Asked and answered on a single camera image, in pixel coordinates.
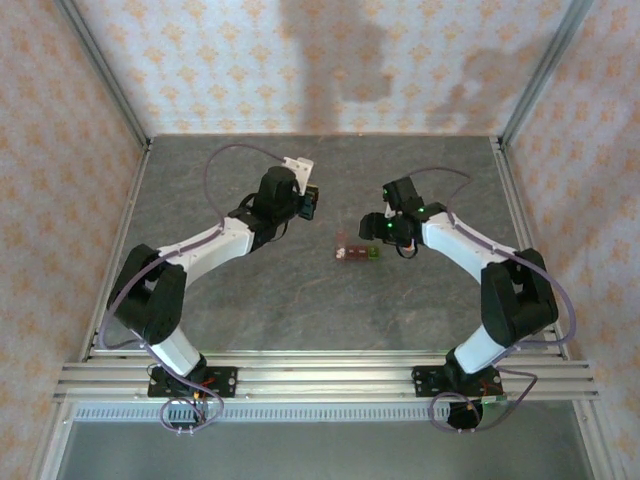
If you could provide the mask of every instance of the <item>patterned wallpaper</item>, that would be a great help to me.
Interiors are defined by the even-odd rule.
[[[596,1],[512,152],[629,479],[640,478],[639,85],[640,4]]]
[[[0,477],[26,477],[140,155],[52,0],[0,8]]]
[[[498,134],[570,2],[78,3],[153,136]]]

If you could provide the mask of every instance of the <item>purple cable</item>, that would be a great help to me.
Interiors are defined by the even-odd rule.
[[[203,173],[203,188],[204,188],[204,194],[205,197],[207,199],[207,202],[209,202],[209,205],[211,206],[211,208],[213,209],[213,211],[216,213],[216,215],[218,216],[218,218],[220,219],[220,223],[218,225],[218,228],[216,228],[211,235],[203,238],[202,240],[198,240],[196,242],[190,243],[189,245],[183,246],[182,248],[178,249],[178,250],[174,250],[168,253],[165,253],[164,255],[159,256],[157,259],[155,259],[153,262],[149,263],[146,267],[144,267],[142,270],[140,270],[138,273],[136,273],[131,280],[129,280],[127,282],[127,284],[123,287],[123,289],[118,293],[118,295],[116,295],[116,298],[114,299],[113,303],[111,304],[111,307],[107,310],[105,317],[102,319],[102,323],[100,325],[100,328],[98,329],[98,345],[101,348],[104,348],[106,350],[117,350],[119,348],[125,347],[127,345],[131,345],[134,343],[140,343],[142,344],[142,346],[145,348],[145,350],[147,351],[147,353],[160,365],[162,366],[162,368],[169,374],[171,375],[173,378],[175,378],[177,381],[181,382],[182,384],[194,388],[196,390],[200,390],[204,393],[206,393],[207,395],[211,396],[212,398],[215,398],[219,405],[220,408],[218,408],[218,410],[216,411],[216,413],[213,415],[213,417],[206,419],[204,421],[202,421],[205,416],[204,413],[199,411],[197,409],[197,407],[195,407],[195,405],[193,405],[191,403],[190,400],[186,399],[186,398],[172,398],[167,400],[162,407],[160,407],[160,423],[162,424],[162,426],[172,432],[177,432],[178,434],[181,433],[182,429],[181,428],[175,428],[173,426],[171,426],[169,423],[167,423],[167,421],[165,420],[165,412],[167,410],[167,408],[169,408],[169,406],[173,403],[173,402],[183,402],[183,403],[187,403],[190,408],[196,413],[196,415],[198,416],[198,421],[201,422],[199,425],[197,425],[196,427],[191,427],[189,428],[189,432],[191,434],[202,430],[203,428],[211,425],[213,422],[215,422],[220,415],[222,415],[222,412],[224,411],[224,401],[222,400],[222,398],[220,397],[220,395],[218,395],[217,393],[213,392],[211,389],[206,388],[202,385],[199,385],[195,382],[192,382],[190,380],[187,380],[186,378],[182,377],[181,375],[178,375],[176,372],[173,371],[173,369],[171,367],[169,367],[165,362],[162,361],[162,359],[160,357],[158,357],[155,352],[151,349],[151,346],[146,343],[146,341],[140,337],[136,332],[133,332],[133,334],[136,336],[135,339],[131,339],[131,340],[126,340],[124,342],[120,342],[116,345],[107,345],[107,343],[105,342],[105,334],[106,331],[109,327],[109,325],[111,324],[111,322],[113,321],[113,318],[115,316],[115,312],[118,310],[118,307],[120,306],[120,304],[122,303],[122,301],[126,298],[126,296],[129,294],[129,292],[131,291],[131,289],[140,281],[142,280],[149,272],[151,272],[154,268],[156,268],[158,265],[160,265],[162,262],[164,262],[165,260],[168,260],[170,258],[173,258],[177,255],[182,255],[183,253],[189,252],[193,249],[199,248],[203,245],[206,245],[207,243],[215,240],[218,235],[220,235],[223,231],[224,231],[224,227],[225,227],[225,215],[224,213],[222,213],[222,210],[220,210],[220,208],[217,206],[216,202],[213,200],[213,198],[211,197],[211,195],[209,194],[209,187],[208,187],[208,173],[209,173],[209,166],[211,165],[211,163],[213,162],[213,159],[220,154],[221,152],[223,152],[224,150],[227,150],[228,148],[232,148],[232,147],[243,147],[243,148],[249,148],[252,150],[256,150],[258,152],[261,152],[265,155],[268,155],[269,157],[272,157],[276,160],[278,160],[279,162],[284,162],[284,158],[282,157],[278,157],[277,155],[268,152],[267,150],[264,150],[260,147],[254,147],[253,145],[248,145],[245,143],[231,143],[228,145],[225,145],[223,147],[220,147],[219,149],[215,150],[210,156],[209,159],[207,160],[205,167],[204,167],[204,173]]]
[[[567,294],[565,289],[562,287],[562,285],[560,285],[560,283],[555,278],[553,278],[551,275],[549,275],[548,272],[546,272],[542,268],[538,267],[537,265],[529,262],[528,260],[525,260],[524,258],[520,258],[520,257],[518,257],[516,255],[513,255],[513,254],[511,254],[509,252],[505,252],[504,250],[494,249],[491,244],[489,244],[488,242],[486,242],[482,238],[479,238],[477,235],[474,235],[472,232],[470,232],[466,228],[464,228],[461,225],[459,225],[458,222],[456,222],[456,219],[455,219],[454,214],[453,214],[452,209],[451,209],[451,204],[453,203],[454,197],[458,193],[460,193],[460,191],[462,191],[462,189],[467,187],[473,181],[473,178],[471,177],[471,175],[469,175],[469,174],[467,174],[467,173],[465,173],[465,172],[463,172],[461,170],[457,170],[455,168],[450,168],[450,167],[424,167],[424,168],[420,168],[418,170],[414,170],[413,172],[410,172],[406,176],[410,177],[410,176],[415,175],[417,173],[430,172],[430,171],[441,171],[441,172],[455,173],[455,174],[458,174],[458,175],[466,178],[466,181],[463,182],[462,185],[460,185],[458,188],[456,188],[455,191],[451,194],[451,196],[447,200],[447,205],[445,207],[446,208],[446,212],[447,212],[447,217],[449,218],[449,222],[451,223],[451,225],[453,225],[453,228],[455,228],[462,235],[464,235],[466,238],[468,238],[472,242],[476,243],[477,245],[479,245],[479,246],[481,246],[481,247],[483,247],[483,248],[485,248],[487,250],[490,250],[492,252],[495,252],[498,255],[501,255],[501,256],[503,256],[505,258],[508,258],[509,260],[512,260],[512,261],[514,261],[514,262],[516,262],[516,263],[518,263],[518,264],[520,264],[520,265],[522,265],[522,266],[524,266],[526,268],[529,268],[532,271],[534,271],[535,273],[537,273],[538,275],[540,275],[542,278],[547,280],[553,287],[556,288],[556,290],[558,291],[558,293],[562,297],[562,301],[564,302],[565,306],[567,307],[567,312],[568,312],[568,315],[569,315],[569,331],[567,332],[567,334],[564,337],[559,338],[557,340],[550,340],[550,341],[543,341],[543,342],[533,341],[533,340],[524,340],[524,341],[518,342],[515,345],[513,345],[512,347],[506,349],[500,356],[498,356],[498,358],[496,358],[493,361],[494,367],[499,372],[510,373],[512,375],[521,375],[521,376],[525,376],[525,377],[530,377],[530,378],[532,378],[532,381],[529,384],[529,386],[522,392],[522,394],[517,398],[517,400],[513,403],[513,405],[510,408],[508,408],[500,417],[498,417],[498,419],[496,421],[494,421],[491,425],[488,425],[486,427],[473,428],[473,429],[470,429],[470,430],[455,430],[455,429],[443,427],[442,425],[438,424],[438,422],[436,422],[434,420],[434,406],[435,406],[436,401],[438,399],[440,399],[440,398],[443,398],[443,397],[452,397],[452,396],[461,398],[468,405],[471,405],[473,407],[473,411],[476,414],[476,418],[479,419],[478,411],[475,408],[475,405],[473,404],[471,399],[469,397],[467,397],[466,395],[462,395],[462,394],[455,393],[455,392],[442,392],[442,393],[439,393],[438,395],[436,395],[435,397],[433,397],[433,399],[429,403],[429,407],[428,407],[429,418],[430,418],[430,421],[431,421],[432,425],[434,427],[436,427],[438,430],[440,430],[442,432],[447,432],[447,433],[483,432],[483,431],[486,431],[486,430],[489,430],[489,429],[491,429],[493,427],[498,426],[504,420],[506,420],[507,417],[509,417],[513,413],[513,411],[518,407],[518,405],[520,405],[520,403],[522,403],[524,398],[529,394],[531,389],[534,387],[534,385],[538,381],[538,377],[533,373],[518,372],[518,371],[515,371],[515,370],[508,370],[506,368],[499,367],[496,364],[500,360],[502,360],[503,358],[508,356],[513,350],[515,350],[518,347],[520,347],[521,345],[522,346],[528,346],[528,347],[559,346],[559,345],[563,345],[563,344],[571,341],[573,339],[573,337],[575,336],[576,329],[577,329],[576,312],[575,312],[575,309],[573,308],[573,303],[571,302],[571,299],[569,298],[569,295]]]

